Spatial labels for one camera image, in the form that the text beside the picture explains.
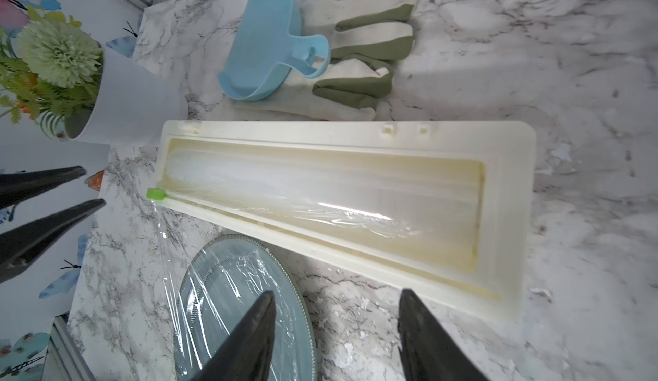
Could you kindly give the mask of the green slide cutter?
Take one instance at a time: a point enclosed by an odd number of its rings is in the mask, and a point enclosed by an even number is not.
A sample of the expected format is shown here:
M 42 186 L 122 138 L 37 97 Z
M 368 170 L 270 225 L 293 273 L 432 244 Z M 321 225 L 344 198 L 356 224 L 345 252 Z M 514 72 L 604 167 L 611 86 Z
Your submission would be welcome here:
M 163 189 L 155 188 L 155 187 L 149 187 L 146 192 L 146 198 L 150 199 L 152 201 L 162 201 L 166 199 L 167 194 L 166 191 Z

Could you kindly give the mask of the cream plastic wrap dispenser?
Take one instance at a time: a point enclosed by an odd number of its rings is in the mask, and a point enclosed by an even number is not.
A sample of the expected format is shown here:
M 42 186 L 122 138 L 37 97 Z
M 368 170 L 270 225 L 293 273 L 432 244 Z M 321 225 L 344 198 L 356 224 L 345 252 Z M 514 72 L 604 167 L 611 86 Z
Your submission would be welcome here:
M 535 163 L 523 122 L 169 121 L 154 187 L 166 208 L 507 320 Z

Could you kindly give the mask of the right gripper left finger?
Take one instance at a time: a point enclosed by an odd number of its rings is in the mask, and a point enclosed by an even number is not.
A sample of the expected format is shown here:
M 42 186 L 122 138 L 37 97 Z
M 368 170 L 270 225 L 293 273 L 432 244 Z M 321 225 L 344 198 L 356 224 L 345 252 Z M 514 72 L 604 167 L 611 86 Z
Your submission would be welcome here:
M 276 303 L 263 292 L 193 380 L 267 380 L 275 340 Z

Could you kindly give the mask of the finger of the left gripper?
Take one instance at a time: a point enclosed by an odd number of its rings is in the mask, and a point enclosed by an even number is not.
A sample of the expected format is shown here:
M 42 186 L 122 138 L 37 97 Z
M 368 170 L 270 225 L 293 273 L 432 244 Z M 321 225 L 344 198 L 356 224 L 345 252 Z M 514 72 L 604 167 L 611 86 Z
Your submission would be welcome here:
M 87 170 L 81 166 L 1 175 L 1 208 L 16 206 L 84 175 Z
M 92 199 L 1 235 L 1 283 L 24 273 L 64 234 L 106 205 Z

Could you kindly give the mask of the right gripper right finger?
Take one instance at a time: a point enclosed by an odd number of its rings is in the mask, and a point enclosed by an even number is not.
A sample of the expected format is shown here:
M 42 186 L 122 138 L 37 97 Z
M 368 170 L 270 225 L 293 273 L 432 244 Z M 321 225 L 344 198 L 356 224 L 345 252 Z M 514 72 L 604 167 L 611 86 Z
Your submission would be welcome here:
M 474 365 L 410 288 L 399 299 L 399 356 L 407 380 L 480 380 Z

